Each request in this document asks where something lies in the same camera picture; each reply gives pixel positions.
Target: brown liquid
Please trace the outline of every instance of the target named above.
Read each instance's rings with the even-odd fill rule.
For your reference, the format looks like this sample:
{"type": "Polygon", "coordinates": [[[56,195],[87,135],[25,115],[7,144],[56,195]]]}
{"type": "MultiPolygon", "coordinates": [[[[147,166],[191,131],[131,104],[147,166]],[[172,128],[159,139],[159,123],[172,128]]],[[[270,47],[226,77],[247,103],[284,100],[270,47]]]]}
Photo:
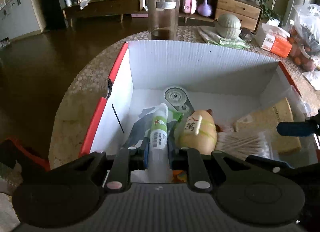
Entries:
{"type": "Polygon", "coordinates": [[[152,40],[170,40],[172,32],[166,28],[157,28],[151,32],[152,40]]]}

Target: purple bottle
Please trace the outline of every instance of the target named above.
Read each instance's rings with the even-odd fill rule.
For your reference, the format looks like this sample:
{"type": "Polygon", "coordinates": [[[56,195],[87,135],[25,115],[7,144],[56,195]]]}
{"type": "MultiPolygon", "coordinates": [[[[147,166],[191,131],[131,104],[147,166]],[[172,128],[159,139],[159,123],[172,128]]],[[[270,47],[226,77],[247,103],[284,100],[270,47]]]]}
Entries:
{"type": "Polygon", "coordinates": [[[200,4],[198,6],[198,13],[200,15],[203,15],[203,16],[211,16],[212,14],[212,7],[210,5],[208,5],[208,0],[204,0],[203,1],[203,4],[200,4]]]}

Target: wooden floor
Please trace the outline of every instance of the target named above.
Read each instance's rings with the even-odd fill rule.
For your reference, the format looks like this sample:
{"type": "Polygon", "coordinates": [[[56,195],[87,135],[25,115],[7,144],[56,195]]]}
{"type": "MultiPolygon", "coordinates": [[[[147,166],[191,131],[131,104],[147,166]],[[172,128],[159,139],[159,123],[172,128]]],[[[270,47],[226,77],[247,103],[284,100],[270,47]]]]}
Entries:
{"type": "Polygon", "coordinates": [[[92,18],[0,50],[0,141],[13,136],[47,157],[56,111],[79,71],[106,47],[147,29],[146,18],[92,18]]]}

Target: white bottle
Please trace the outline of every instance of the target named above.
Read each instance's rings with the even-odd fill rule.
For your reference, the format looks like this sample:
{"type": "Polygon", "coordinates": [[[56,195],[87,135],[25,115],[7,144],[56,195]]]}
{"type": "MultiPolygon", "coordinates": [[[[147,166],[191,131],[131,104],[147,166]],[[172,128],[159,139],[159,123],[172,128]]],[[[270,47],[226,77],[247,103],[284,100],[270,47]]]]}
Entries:
{"type": "Polygon", "coordinates": [[[169,167],[167,144],[168,107],[161,103],[153,114],[149,155],[148,178],[150,183],[169,183],[172,181],[172,171],[169,167]]]}

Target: patterned tablecloth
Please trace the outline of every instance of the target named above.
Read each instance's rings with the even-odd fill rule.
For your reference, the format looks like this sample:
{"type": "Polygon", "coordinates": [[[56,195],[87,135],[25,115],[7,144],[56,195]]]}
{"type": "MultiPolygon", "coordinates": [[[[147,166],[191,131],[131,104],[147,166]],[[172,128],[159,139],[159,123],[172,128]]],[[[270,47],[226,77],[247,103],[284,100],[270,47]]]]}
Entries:
{"type": "MultiPolygon", "coordinates": [[[[179,26],[177,35],[179,41],[204,42],[197,32],[196,26],[179,26]]],[[[101,96],[106,95],[107,78],[114,60],[122,44],[132,40],[148,40],[148,32],[128,36],[103,50],[84,67],[68,88],[54,120],[49,150],[51,168],[56,168],[78,157],[97,101],[101,96]]],[[[249,45],[249,50],[254,53],[281,60],[299,89],[303,100],[310,104],[314,114],[317,113],[320,108],[320,92],[314,91],[301,74],[301,69],[290,60],[265,51],[254,43],[249,45]]]]}

